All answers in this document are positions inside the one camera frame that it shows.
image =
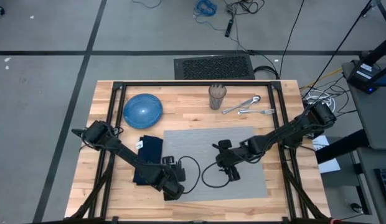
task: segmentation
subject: gray placemat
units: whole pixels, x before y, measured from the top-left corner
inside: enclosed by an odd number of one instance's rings
[[[177,161],[182,156],[191,156],[200,164],[201,171],[215,162],[219,150],[212,147],[219,140],[230,139],[233,147],[240,141],[253,136],[253,128],[216,128],[190,129],[183,131],[165,131],[162,156],[174,156]],[[182,160],[182,167],[186,171],[186,181],[181,182],[185,192],[190,190],[199,174],[197,165],[191,159]],[[206,201],[243,198],[263,198],[268,196],[261,162],[249,164],[242,162],[236,165],[241,179],[229,183],[221,189],[205,186],[201,179],[196,188],[189,194],[182,195],[178,201]],[[222,185],[228,180],[224,172],[219,171],[217,165],[209,168],[204,180],[210,185]]]

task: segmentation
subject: metal fork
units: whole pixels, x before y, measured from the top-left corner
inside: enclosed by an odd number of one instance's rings
[[[261,113],[261,114],[264,114],[264,115],[269,115],[269,114],[273,114],[275,113],[275,109],[270,109],[270,110],[248,110],[248,109],[240,109],[237,114],[238,115],[241,115],[241,114],[244,114],[244,113]]]

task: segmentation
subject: clear cup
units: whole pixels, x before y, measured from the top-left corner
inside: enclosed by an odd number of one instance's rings
[[[219,109],[226,95],[226,87],[223,84],[213,84],[208,92],[210,95],[210,108],[213,110]]]

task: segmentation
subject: navy towel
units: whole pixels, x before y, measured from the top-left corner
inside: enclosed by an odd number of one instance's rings
[[[162,153],[162,139],[153,136],[140,137],[140,141],[143,142],[143,147],[138,150],[138,157],[144,162],[152,162],[160,164]],[[135,169],[133,181],[136,185],[149,185],[146,180],[141,177],[138,171]]]

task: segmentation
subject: blue plate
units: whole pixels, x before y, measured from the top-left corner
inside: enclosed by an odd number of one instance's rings
[[[124,107],[124,119],[132,128],[145,129],[155,125],[161,118],[162,104],[152,94],[132,97]]]

